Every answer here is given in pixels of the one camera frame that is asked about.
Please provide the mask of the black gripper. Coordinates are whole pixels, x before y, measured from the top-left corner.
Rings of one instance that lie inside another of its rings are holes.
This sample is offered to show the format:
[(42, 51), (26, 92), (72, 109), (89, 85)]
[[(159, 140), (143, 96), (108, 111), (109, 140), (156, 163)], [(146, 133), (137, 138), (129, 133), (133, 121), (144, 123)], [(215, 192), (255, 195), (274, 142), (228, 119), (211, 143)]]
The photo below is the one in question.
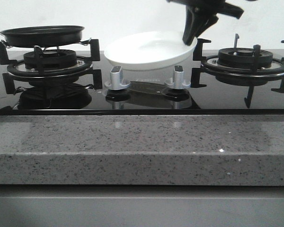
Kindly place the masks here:
[[(183, 43), (191, 45), (196, 37), (205, 30), (216, 24), (216, 14), (223, 14), (239, 19), (244, 10), (238, 6), (231, 5), (225, 0), (168, 0), (186, 6), (186, 24), (183, 33)], [(204, 22), (204, 15), (212, 15)]]

